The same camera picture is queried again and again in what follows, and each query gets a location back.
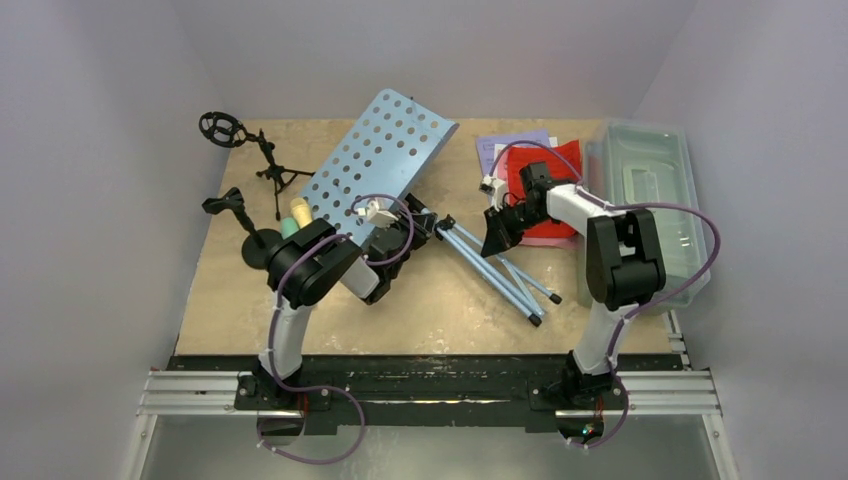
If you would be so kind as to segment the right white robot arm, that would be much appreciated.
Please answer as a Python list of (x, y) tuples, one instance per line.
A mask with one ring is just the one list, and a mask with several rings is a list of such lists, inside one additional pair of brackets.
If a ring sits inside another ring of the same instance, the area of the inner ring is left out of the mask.
[(560, 389), (564, 399), (584, 407), (611, 389), (621, 340), (640, 306), (666, 284), (656, 221), (638, 208), (614, 212), (582, 186), (553, 178), (536, 162), (520, 171), (521, 200), (507, 204), (504, 181), (486, 175), (480, 190), (490, 197), (485, 210), (483, 257), (518, 245), (530, 228), (551, 220), (579, 233), (586, 246), (585, 278), (593, 302), (586, 329), (568, 354)]

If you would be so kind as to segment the blue music stand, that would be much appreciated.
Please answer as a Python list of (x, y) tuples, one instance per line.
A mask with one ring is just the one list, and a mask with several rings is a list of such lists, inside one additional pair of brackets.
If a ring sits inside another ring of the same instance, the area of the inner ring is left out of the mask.
[[(457, 122), (412, 98), (384, 89), (317, 168), (299, 196), (309, 203), (313, 218), (351, 233), (353, 240), (364, 246), (377, 228), (356, 217), (356, 209), (363, 205), (353, 206), (355, 198), (387, 194), (403, 200), (413, 195), (414, 185), (458, 128)], [(432, 238), (444, 241), (533, 325), (540, 325), (546, 314), (539, 296), (554, 304), (561, 302), (559, 295), (505, 256), (482, 258), (483, 242), (477, 235), (454, 217), (428, 208), (436, 214)]]

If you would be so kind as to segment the black round-base mic stand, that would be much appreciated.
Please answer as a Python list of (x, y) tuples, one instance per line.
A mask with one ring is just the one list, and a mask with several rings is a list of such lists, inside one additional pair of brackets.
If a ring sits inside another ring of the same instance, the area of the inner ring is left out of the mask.
[(220, 197), (207, 198), (202, 202), (201, 207), (210, 215), (230, 211), (247, 233), (241, 246), (242, 260), (252, 269), (266, 268), (271, 248), (282, 242), (282, 236), (274, 229), (256, 228), (246, 212), (245, 200), (238, 187), (230, 188)]

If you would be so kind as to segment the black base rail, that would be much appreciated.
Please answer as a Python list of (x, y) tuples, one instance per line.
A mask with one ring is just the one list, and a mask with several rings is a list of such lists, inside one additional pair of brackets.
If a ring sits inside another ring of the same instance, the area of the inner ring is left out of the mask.
[(175, 356), (148, 376), (138, 411), (259, 419), (271, 431), (341, 426), (515, 427), (594, 440), (621, 418), (720, 411), (711, 375), (672, 354), (628, 354), (593, 397), (564, 393), (562, 355), (309, 355), (295, 391), (249, 356)]

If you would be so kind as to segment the beige microphone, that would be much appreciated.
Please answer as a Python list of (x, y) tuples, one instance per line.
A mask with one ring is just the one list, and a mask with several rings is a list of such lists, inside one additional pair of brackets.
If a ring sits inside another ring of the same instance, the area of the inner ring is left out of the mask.
[(293, 198), (290, 201), (291, 217), (300, 229), (304, 229), (313, 221), (312, 209), (309, 203), (302, 197)]

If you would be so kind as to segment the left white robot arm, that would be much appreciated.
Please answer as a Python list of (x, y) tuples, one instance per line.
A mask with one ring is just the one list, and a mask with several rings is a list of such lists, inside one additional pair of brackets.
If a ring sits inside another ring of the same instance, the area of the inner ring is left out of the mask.
[(411, 253), (429, 234), (430, 215), (412, 196), (400, 200), (387, 194), (359, 196), (356, 217), (377, 228), (364, 246), (326, 220), (315, 220), (276, 244), (265, 262), (274, 305), (264, 350), (258, 355), (259, 395), (272, 408), (292, 405), (298, 393), (303, 343), (317, 304), (339, 283), (365, 304), (381, 300)]

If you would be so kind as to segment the green microphone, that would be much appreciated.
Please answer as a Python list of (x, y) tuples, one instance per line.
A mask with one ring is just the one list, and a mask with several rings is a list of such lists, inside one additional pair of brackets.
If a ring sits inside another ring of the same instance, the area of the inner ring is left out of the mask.
[(298, 222), (292, 217), (284, 217), (280, 222), (280, 233), (283, 239), (287, 239), (300, 230)]

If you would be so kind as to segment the clear plastic storage box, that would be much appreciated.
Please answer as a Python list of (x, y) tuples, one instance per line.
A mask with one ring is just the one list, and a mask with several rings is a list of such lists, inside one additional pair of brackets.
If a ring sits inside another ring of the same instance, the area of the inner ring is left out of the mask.
[[(615, 205), (669, 203), (697, 210), (689, 150), (680, 127), (606, 119), (582, 143), (584, 188)], [(702, 220), (655, 209), (666, 268), (658, 298), (693, 276), (709, 254)]]

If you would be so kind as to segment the red sheet music page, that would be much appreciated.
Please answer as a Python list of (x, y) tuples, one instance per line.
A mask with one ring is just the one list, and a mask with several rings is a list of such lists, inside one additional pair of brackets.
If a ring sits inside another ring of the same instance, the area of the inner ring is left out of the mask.
[[(507, 183), (509, 194), (506, 202), (512, 205), (525, 197), (518, 173), (509, 172), (509, 160), (502, 160), (496, 169), (496, 176)], [(577, 232), (565, 223), (547, 221), (526, 231), (520, 244), (528, 247), (567, 248), (576, 238)]]

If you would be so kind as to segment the bright red sheet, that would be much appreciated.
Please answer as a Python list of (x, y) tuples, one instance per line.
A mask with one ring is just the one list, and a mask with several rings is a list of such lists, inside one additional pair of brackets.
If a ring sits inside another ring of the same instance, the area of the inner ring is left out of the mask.
[(574, 140), (564, 148), (572, 155), (538, 142), (528, 141), (524, 148), (519, 142), (512, 142), (501, 154), (508, 157), (509, 172), (518, 173), (524, 189), (525, 197), (516, 203), (527, 202), (540, 209), (537, 225), (547, 221), (565, 223), (578, 234), (591, 216), (579, 198), (582, 168), (572, 163), (581, 159), (580, 143)]

